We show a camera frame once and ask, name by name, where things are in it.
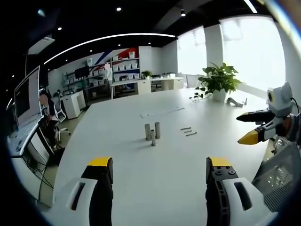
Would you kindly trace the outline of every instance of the led strip light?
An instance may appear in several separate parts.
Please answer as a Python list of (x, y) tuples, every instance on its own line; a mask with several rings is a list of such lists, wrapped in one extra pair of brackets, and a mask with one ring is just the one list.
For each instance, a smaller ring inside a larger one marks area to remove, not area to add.
[(115, 35), (110, 35), (110, 36), (105, 36), (105, 37), (101, 37), (101, 38), (98, 38), (98, 39), (93, 39), (93, 40), (90, 40), (90, 41), (85, 41), (81, 44), (78, 44), (76, 46), (73, 46), (71, 48), (68, 48), (66, 50), (64, 50), (63, 52), (60, 52), (59, 54), (56, 54), (55, 56), (51, 57), (49, 60), (47, 60), (46, 62), (44, 62), (44, 64), (47, 64), (49, 61), (53, 60), (54, 58), (58, 57), (59, 55), (65, 53), (65, 52), (68, 52), (69, 50), (71, 49), (74, 49), (76, 47), (79, 47), (79, 46), (82, 46), (82, 45), (85, 45), (85, 44), (88, 44), (88, 43), (91, 43), (93, 41), (99, 41), (99, 40), (102, 40), (102, 39), (109, 39), (109, 38), (116, 38), (116, 37), (122, 37), (122, 36), (131, 36), (131, 35), (154, 35), (154, 36), (164, 36), (164, 37), (171, 37), (171, 38), (175, 38), (175, 35), (170, 35), (170, 34), (158, 34), (158, 33), (128, 33), (128, 34), (115, 34)]

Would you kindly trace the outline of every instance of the blue stripe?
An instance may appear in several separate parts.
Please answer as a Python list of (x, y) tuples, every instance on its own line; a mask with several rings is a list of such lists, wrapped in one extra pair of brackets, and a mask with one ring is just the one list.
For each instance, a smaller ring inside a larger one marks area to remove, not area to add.
[(114, 72), (114, 74), (127, 74), (127, 73), (139, 73), (139, 69), (132, 69), (132, 70), (128, 70), (128, 71), (121, 71), (121, 72)]
[(101, 56), (100, 56), (100, 58), (95, 62), (95, 64), (94, 65), (97, 65), (97, 64), (99, 64), (109, 53), (111, 53), (111, 50), (109, 50), (109, 51), (105, 51)]

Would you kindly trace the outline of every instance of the potted plant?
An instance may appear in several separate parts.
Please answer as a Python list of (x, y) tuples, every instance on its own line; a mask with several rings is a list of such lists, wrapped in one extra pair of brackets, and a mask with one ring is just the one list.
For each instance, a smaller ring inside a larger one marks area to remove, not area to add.
[(152, 72), (146, 70), (146, 71), (142, 72), (142, 79), (150, 79), (151, 75), (152, 75)]
[[(213, 100), (224, 102), (226, 93), (236, 91), (238, 84), (241, 83), (240, 80), (235, 78), (235, 74), (238, 72), (233, 66), (227, 66), (225, 63), (221, 67), (213, 63), (211, 64), (213, 67), (203, 68), (207, 76), (198, 78), (203, 87), (196, 87), (196, 89), (204, 91), (205, 95), (212, 93)], [(201, 98), (204, 97), (203, 94), (199, 95), (199, 93), (195, 93), (195, 95)]]

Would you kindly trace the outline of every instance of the person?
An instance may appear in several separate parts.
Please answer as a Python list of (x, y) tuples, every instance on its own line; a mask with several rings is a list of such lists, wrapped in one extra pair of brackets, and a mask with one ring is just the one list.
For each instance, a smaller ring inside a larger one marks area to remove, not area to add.
[(55, 104), (51, 100), (50, 95), (46, 91), (41, 91), (40, 93), (40, 103), (46, 106), (46, 121), (45, 127), (43, 129), (44, 135), (49, 140), (49, 144), (52, 148), (56, 147), (55, 141), (55, 125), (57, 124), (57, 117), (55, 116), (57, 111), (55, 109)]

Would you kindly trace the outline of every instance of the metal cylinder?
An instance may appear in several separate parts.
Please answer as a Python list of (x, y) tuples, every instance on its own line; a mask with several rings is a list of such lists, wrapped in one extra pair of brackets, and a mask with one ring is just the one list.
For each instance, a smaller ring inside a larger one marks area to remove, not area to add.
[(146, 138), (146, 140), (151, 140), (151, 126), (149, 124), (145, 124), (144, 128), (145, 128), (145, 138)]
[(150, 135), (151, 135), (151, 145), (152, 146), (156, 146), (156, 136), (155, 136), (155, 130), (151, 130), (150, 131)]
[(161, 138), (160, 122), (155, 122), (156, 139)]

